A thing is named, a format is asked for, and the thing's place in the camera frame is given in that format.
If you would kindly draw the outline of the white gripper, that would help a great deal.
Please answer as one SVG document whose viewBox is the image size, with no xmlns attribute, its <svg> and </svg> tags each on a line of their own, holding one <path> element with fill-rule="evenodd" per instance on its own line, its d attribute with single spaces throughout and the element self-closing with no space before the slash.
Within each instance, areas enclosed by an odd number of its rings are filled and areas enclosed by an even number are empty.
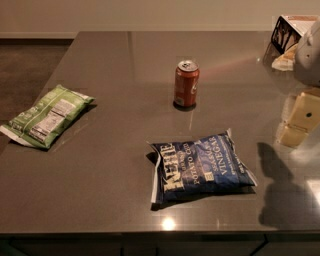
<svg viewBox="0 0 320 256">
<path fill-rule="evenodd" d="M 320 86 L 320 21 L 316 21 L 299 40 L 294 73 L 303 84 Z M 305 90 L 290 97 L 284 110 L 278 141 L 296 148 L 320 124 L 320 90 Z"/>
</svg>

